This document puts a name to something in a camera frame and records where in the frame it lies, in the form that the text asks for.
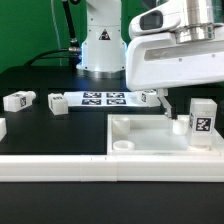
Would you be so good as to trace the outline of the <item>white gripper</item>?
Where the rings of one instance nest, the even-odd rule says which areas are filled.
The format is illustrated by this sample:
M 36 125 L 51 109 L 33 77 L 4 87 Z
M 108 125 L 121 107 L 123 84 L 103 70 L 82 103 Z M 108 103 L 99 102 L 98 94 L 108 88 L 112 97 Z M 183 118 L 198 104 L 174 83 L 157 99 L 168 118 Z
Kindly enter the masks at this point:
M 126 58 L 126 85 L 131 91 L 157 89 L 165 115 L 177 119 L 168 90 L 224 81 L 224 29 L 213 40 L 177 44 L 173 33 L 140 36 L 131 41 Z

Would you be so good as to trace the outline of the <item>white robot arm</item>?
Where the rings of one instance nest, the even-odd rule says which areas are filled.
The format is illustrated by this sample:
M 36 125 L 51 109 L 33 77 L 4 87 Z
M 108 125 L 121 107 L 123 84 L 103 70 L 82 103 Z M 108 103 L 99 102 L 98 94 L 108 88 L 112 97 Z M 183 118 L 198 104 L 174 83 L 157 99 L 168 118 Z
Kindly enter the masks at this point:
M 126 73 L 131 91 L 224 81 L 224 23 L 212 0 L 167 0 L 134 17 L 130 43 L 121 37 L 121 1 L 87 0 L 82 75 Z

